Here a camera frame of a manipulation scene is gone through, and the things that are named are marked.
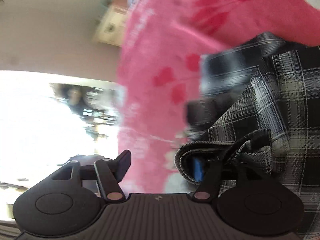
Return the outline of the black white plaid shirt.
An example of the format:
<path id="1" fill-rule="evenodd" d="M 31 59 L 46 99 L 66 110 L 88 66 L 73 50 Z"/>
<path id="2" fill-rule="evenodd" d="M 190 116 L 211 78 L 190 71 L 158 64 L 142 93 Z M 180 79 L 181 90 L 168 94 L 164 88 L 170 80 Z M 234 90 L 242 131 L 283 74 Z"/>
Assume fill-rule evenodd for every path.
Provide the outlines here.
<path id="1" fill-rule="evenodd" d="M 187 104 L 188 143 L 175 165 L 198 185 L 220 160 L 221 191 L 235 186 L 242 163 L 276 178 L 303 202 L 302 239 L 319 239 L 319 46 L 262 33 L 235 48 L 201 56 L 199 100 Z"/>

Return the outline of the wheelchair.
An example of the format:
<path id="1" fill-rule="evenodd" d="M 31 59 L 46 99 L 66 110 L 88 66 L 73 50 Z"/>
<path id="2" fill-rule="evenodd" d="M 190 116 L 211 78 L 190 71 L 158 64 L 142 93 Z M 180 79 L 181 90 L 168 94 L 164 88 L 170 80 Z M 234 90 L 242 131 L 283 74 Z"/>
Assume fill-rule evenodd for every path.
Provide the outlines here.
<path id="1" fill-rule="evenodd" d="M 110 136 L 119 122 L 116 90 L 63 83 L 50 86 L 54 97 L 85 123 L 86 133 L 94 140 Z"/>

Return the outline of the cream bedside nightstand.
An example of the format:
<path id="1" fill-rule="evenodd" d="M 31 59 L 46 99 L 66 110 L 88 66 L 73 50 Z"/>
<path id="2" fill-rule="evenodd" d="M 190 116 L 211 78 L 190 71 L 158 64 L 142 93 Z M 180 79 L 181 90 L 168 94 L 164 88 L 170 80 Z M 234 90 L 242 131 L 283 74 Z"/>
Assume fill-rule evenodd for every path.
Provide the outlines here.
<path id="1" fill-rule="evenodd" d="M 127 20 L 127 0 L 113 0 L 101 18 L 93 42 L 121 47 Z"/>

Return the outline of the red floral fleece blanket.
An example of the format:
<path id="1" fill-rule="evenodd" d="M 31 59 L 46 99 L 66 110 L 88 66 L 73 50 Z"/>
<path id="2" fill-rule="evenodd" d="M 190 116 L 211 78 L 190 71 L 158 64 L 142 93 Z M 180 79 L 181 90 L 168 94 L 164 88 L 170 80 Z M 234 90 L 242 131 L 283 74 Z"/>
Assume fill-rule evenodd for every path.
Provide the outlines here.
<path id="1" fill-rule="evenodd" d="M 199 97 L 202 55 L 269 31 L 319 44 L 319 0 L 128 0 L 117 78 L 124 93 L 119 149 L 132 152 L 125 192 L 187 191 L 173 157 L 185 104 Z"/>

